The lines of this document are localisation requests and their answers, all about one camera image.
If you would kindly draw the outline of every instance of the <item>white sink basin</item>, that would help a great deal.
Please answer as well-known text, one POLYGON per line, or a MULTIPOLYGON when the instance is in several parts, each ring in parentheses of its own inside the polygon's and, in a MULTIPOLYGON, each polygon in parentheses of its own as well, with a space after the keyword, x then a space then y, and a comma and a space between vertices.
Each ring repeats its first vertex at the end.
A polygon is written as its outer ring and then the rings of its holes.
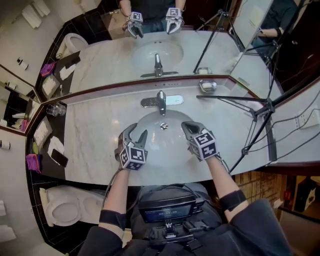
POLYGON ((145 149, 148 151, 145 167, 160 169, 166 167, 183 167, 193 157, 187 150, 187 140, 181 123, 192 121, 184 113, 167 110, 165 116, 159 111, 147 114, 139 120, 131 134, 137 141, 145 129, 148 131, 145 149))
POLYGON ((163 70, 168 72, 174 71, 174 66, 181 62, 184 57, 184 50, 174 42, 162 40, 148 42, 134 51, 132 55, 133 65, 152 73, 155 68, 156 54, 160 55, 163 70))

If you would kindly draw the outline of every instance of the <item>sink drain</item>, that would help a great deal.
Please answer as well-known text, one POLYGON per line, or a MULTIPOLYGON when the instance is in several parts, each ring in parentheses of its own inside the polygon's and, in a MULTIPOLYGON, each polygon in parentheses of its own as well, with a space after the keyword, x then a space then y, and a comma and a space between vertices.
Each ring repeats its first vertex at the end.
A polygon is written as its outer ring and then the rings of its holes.
POLYGON ((160 128, 161 128, 161 130, 166 130, 166 129, 168 129, 168 124, 163 122, 160 124, 160 128))

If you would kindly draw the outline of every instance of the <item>black wristband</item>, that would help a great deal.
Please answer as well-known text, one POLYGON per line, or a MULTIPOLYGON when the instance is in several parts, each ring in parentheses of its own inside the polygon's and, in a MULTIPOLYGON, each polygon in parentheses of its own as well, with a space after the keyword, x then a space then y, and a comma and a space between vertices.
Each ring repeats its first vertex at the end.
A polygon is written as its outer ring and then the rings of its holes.
POLYGON ((281 32, 280 28, 276 28, 275 31, 276 31, 276 37, 277 38, 282 35, 282 32, 281 32))
POLYGON ((99 218, 100 223, 115 225, 122 230, 126 228, 127 216, 113 210, 102 210, 99 218))
POLYGON ((220 204, 223 211, 229 210, 231 212, 234 208, 246 200, 247 198, 245 194, 241 190, 237 190, 221 197, 220 204))

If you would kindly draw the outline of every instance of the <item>smartphone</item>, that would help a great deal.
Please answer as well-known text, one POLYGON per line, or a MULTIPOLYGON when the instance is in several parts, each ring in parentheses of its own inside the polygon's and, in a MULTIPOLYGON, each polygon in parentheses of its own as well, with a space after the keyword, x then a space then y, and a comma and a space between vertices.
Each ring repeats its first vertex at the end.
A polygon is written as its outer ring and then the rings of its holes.
POLYGON ((63 154, 61 154, 58 150, 53 149, 51 157, 55 160, 59 165, 66 167, 68 163, 68 158, 66 158, 63 154))
POLYGON ((73 64, 77 64, 77 63, 79 63, 80 61, 81 61, 81 59, 80 59, 80 57, 78 56, 78 57, 70 60, 68 63, 66 63, 66 64, 65 64, 65 68, 68 69, 68 68, 70 68, 73 64))

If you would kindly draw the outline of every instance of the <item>toilet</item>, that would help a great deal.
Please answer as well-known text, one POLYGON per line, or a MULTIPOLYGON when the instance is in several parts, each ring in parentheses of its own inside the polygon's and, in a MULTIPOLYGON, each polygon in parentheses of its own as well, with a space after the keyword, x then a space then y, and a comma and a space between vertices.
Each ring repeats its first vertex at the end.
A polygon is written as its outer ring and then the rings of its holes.
POLYGON ((55 57, 57 59, 62 59, 88 47, 89 44, 82 36, 75 33, 69 33, 62 40, 55 57))
POLYGON ((98 224, 104 196, 77 187, 60 185, 46 189, 43 209, 48 223, 70 226, 77 221, 98 224))

